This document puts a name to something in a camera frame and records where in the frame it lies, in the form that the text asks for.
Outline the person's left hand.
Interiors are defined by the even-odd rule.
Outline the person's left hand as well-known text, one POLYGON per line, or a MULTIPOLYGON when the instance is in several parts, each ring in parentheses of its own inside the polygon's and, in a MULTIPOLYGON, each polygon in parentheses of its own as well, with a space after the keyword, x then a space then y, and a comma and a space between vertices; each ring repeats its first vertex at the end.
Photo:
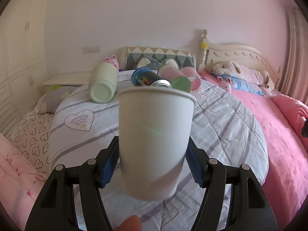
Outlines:
POLYGON ((138 216, 132 215, 122 224, 114 229, 114 231, 141 231, 141 220, 138 216))

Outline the person's right hand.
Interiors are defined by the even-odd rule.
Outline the person's right hand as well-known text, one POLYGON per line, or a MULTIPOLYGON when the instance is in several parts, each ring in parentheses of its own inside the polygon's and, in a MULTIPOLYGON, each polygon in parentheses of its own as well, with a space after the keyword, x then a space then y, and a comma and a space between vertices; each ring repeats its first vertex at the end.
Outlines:
POLYGON ((306 118, 301 129, 302 137, 308 138, 308 119, 306 118))

